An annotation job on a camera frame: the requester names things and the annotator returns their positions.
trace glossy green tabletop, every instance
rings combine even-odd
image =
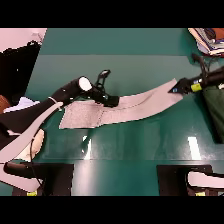
[[[192,52],[199,53],[186,28],[48,29],[26,96],[44,100],[81,75],[96,81],[104,69],[112,71],[109,94],[141,93],[197,76]],[[95,129],[59,130],[63,113],[42,126],[45,142],[35,161],[74,163],[73,195],[158,195],[157,164],[211,164],[224,172],[224,147],[213,141],[200,94],[155,116]],[[188,137],[196,137],[201,161],[192,161]]]

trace table surface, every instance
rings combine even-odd
[[[112,72],[109,94],[141,93],[173,78],[197,76],[192,52],[199,54],[186,28],[49,28],[26,96],[44,100],[81,75],[94,82],[104,69]],[[200,94],[155,116],[95,129],[59,130],[63,113],[43,125],[45,142],[35,161],[74,163],[72,195],[158,195],[158,164],[211,164],[223,173],[223,145],[214,143]],[[188,137],[197,138],[201,161],[193,161]],[[1,183],[0,195],[10,194],[11,187]]]

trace pile of clothes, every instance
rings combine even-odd
[[[224,28],[188,28],[198,49],[207,56],[224,57]]]

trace yellow label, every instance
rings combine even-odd
[[[197,92],[197,91],[199,91],[199,90],[202,90],[200,83],[193,84],[193,85],[191,86],[191,89],[192,89],[193,92]]]
[[[196,193],[196,196],[205,196],[205,192],[198,192]]]
[[[37,191],[27,192],[27,196],[37,196]]]

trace dark green cloth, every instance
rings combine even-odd
[[[203,96],[211,114],[221,143],[224,143],[224,89],[216,86],[203,90]]]

